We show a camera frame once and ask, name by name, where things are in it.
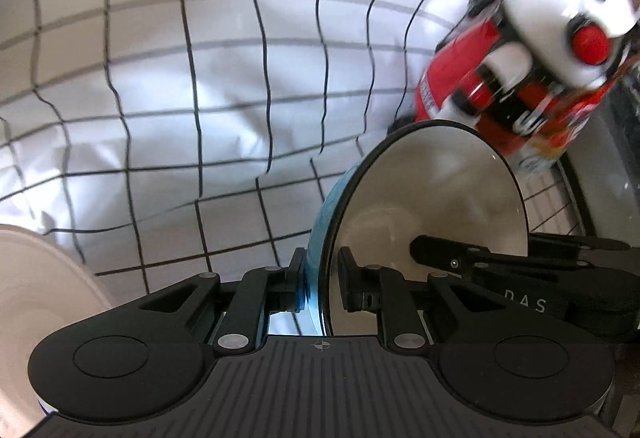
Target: silver screw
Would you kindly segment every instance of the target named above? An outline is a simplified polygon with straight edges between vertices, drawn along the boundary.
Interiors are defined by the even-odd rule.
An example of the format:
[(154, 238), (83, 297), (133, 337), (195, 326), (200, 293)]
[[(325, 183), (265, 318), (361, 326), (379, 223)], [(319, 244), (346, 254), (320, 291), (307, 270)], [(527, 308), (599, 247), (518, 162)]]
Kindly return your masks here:
[(423, 347), (426, 341), (423, 336), (415, 333), (401, 333), (394, 339), (394, 342), (398, 348), (417, 350), (418, 348)]
[(218, 345), (226, 350), (240, 350), (249, 343), (249, 339), (238, 333), (229, 333), (218, 339)]

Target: red nose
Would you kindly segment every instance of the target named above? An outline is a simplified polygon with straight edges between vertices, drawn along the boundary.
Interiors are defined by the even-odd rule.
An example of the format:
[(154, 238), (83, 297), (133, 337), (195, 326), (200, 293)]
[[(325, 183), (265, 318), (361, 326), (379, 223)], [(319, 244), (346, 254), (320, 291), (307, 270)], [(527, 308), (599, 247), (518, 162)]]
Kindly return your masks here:
[(596, 24), (579, 28), (572, 36), (571, 47), (574, 55), (590, 66), (602, 64), (609, 58), (609, 39)]

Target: ribbed black surface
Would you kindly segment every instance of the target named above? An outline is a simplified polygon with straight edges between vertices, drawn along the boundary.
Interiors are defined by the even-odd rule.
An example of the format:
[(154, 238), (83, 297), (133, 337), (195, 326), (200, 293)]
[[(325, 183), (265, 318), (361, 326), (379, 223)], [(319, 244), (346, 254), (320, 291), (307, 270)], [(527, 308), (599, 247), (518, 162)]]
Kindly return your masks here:
[[(327, 342), (318, 349), (315, 344)], [(51, 416), (33, 438), (613, 438), (595, 418), (553, 426), (493, 420), (452, 397), (427, 361), (373, 337), (269, 337), (223, 358), (180, 407), (151, 420), (91, 426)]]

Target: wrinkled white sheet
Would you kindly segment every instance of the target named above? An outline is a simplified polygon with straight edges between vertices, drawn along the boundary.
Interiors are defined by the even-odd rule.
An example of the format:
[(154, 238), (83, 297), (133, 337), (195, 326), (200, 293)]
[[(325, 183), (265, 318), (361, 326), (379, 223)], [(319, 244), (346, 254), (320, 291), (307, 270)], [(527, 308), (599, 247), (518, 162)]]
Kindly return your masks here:
[(467, 1), (0, 0), (0, 222), (118, 301), (286, 265)]

